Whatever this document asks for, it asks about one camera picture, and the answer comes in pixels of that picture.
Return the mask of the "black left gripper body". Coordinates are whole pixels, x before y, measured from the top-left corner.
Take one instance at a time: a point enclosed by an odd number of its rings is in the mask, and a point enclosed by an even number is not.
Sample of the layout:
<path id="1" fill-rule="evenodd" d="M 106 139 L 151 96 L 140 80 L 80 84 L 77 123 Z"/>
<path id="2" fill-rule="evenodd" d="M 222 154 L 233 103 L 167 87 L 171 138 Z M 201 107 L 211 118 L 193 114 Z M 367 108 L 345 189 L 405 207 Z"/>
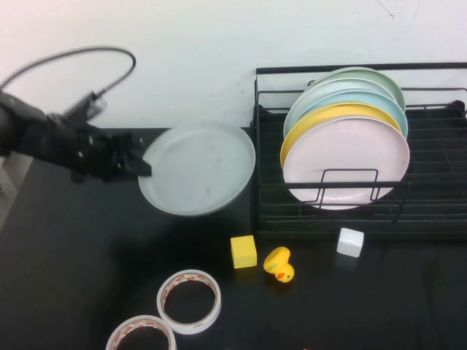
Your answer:
<path id="1" fill-rule="evenodd" d="M 75 182 L 86 175 L 104 182 L 128 179 L 125 167 L 128 134 L 111 135 L 91 125 L 72 125 L 57 115 L 46 119 L 42 159 L 72 172 Z"/>

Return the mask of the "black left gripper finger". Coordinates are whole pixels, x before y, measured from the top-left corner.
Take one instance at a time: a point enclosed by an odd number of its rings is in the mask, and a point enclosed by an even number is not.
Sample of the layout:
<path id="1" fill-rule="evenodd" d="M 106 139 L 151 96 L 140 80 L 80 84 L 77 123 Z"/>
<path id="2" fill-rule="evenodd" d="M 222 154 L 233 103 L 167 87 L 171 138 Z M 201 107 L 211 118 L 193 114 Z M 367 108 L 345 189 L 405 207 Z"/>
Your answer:
<path id="1" fill-rule="evenodd" d="M 151 165 L 138 155 L 125 155 L 123 158 L 123 177 L 135 179 L 138 176 L 149 177 L 152 175 Z"/>
<path id="2" fill-rule="evenodd" d="M 115 149 L 120 157 L 129 155 L 141 157 L 144 153 L 144 142 L 133 133 L 120 133 L 115 136 Z"/>

